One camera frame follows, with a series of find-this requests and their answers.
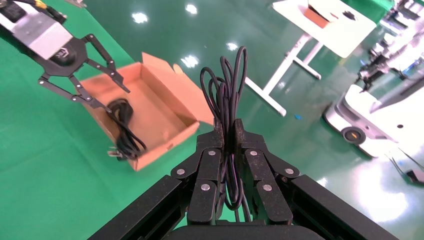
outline cardboard box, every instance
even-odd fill
[[[309,20],[314,22],[316,25],[318,25],[322,29],[325,28],[327,24],[330,23],[327,19],[325,19],[324,17],[319,15],[317,12],[315,12],[313,10],[313,7],[311,7],[311,5],[308,6],[306,11],[304,12],[304,15],[305,17],[307,17]]]
[[[326,1],[308,0],[308,6],[303,15],[323,29],[329,23],[339,19],[335,15],[339,11],[339,9],[336,9],[331,3]]]
[[[147,152],[138,160],[128,161],[136,171],[195,134],[199,121],[214,124],[201,89],[177,64],[172,68],[166,61],[146,53],[142,54],[142,59],[143,63],[118,69],[130,93],[124,92],[106,74],[82,82],[84,88],[104,105],[118,98],[125,98],[131,104],[134,114],[129,128],[147,146]],[[106,111],[89,106],[86,109],[115,142],[119,129]]]

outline green floor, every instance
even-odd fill
[[[221,55],[234,60],[227,45],[232,43],[247,46],[248,76],[263,87],[303,33],[272,10],[271,0],[87,0],[94,18],[64,1],[46,2],[69,16],[66,27],[75,36],[95,34],[119,66],[139,61],[143,51],[179,64],[196,83],[202,67],[219,71]],[[197,14],[187,12],[187,4]],[[147,21],[135,23],[132,15],[137,13]],[[290,67],[271,93],[287,109],[286,117],[248,87],[238,116],[248,131],[264,136],[272,153],[400,240],[421,240],[423,188],[407,184],[386,158],[367,158],[321,119],[324,108],[355,80],[360,60],[367,58],[364,49],[381,33],[376,29],[346,59],[323,48],[310,64],[322,74],[321,81]],[[0,53],[2,240],[86,239],[195,149],[193,136],[134,172],[107,157],[112,143],[82,105],[38,86],[40,66],[2,40]],[[182,59],[188,56],[198,64],[185,66]],[[86,67],[77,76],[95,74]],[[198,134],[210,129],[202,125]]]

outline box flap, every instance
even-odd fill
[[[165,60],[142,53],[143,64],[184,104],[198,121],[213,125],[214,115],[202,90],[183,72],[180,66],[173,69]]]

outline cable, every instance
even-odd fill
[[[419,162],[417,162],[415,159],[413,159],[410,155],[408,155],[406,152],[404,152],[402,149],[399,148],[399,150],[405,154],[410,160],[412,160],[416,165],[418,165],[422,170],[424,170],[424,166],[421,165]]]
[[[109,151],[111,157],[116,157],[119,161],[137,160],[143,152],[147,151],[147,146],[128,128],[131,117],[133,116],[133,108],[125,98],[118,98],[110,102],[107,107],[111,112],[107,115],[118,125],[119,136],[116,139],[116,150]]]
[[[237,88],[239,78],[240,61],[243,55],[243,70],[241,72],[240,85]],[[203,95],[206,99],[207,105],[210,108],[216,121],[219,121],[223,129],[224,137],[224,158],[220,163],[221,182],[225,183],[226,191],[225,205],[232,211],[235,211],[236,221],[240,221],[238,209],[245,199],[243,189],[243,182],[239,176],[237,167],[240,165],[235,160],[235,127],[237,109],[239,107],[239,100],[242,95],[243,86],[248,69],[248,52],[246,47],[241,46],[238,49],[235,58],[234,70],[230,62],[224,56],[220,58],[220,64],[224,78],[216,77],[214,72],[209,67],[204,67],[200,71],[200,85]],[[205,73],[211,77],[208,84],[208,91],[205,87]],[[250,213],[247,204],[243,204],[243,214],[245,219],[250,219]]]

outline white table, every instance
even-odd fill
[[[284,0],[274,2],[272,4],[272,7],[279,14],[283,15],[285,18],[304,30],[305,33],[296,42],[294,47],[286,53],[281,65],[277,68],[274,75],[263,89],[256,85],[250,78],[246,78],[246,84],[274,109],[276,109],[283,117],[286,115],[286,110],[272,97],[270,97],[270,93],[293,62],[299,64],[317,79],[321,79],[321,75],[308,64],[323,46],[326,46],[340,57],[346,58],[377,26],[373,21],[340,0],[322,1],[331,8],[331,13],[336,14],[338,17],[338,20],[330,22],[325,28],[320,28],[304,16],[304,12],[308,8],[308,0]],[[345,17],[343,15],[343,12],[345,11],[351,12],[356,17],[356,20],[351,20]],[[313,47],[304,60],[300,60],[297,57],[298,53],[312,38],[316,39],[318,43]]]

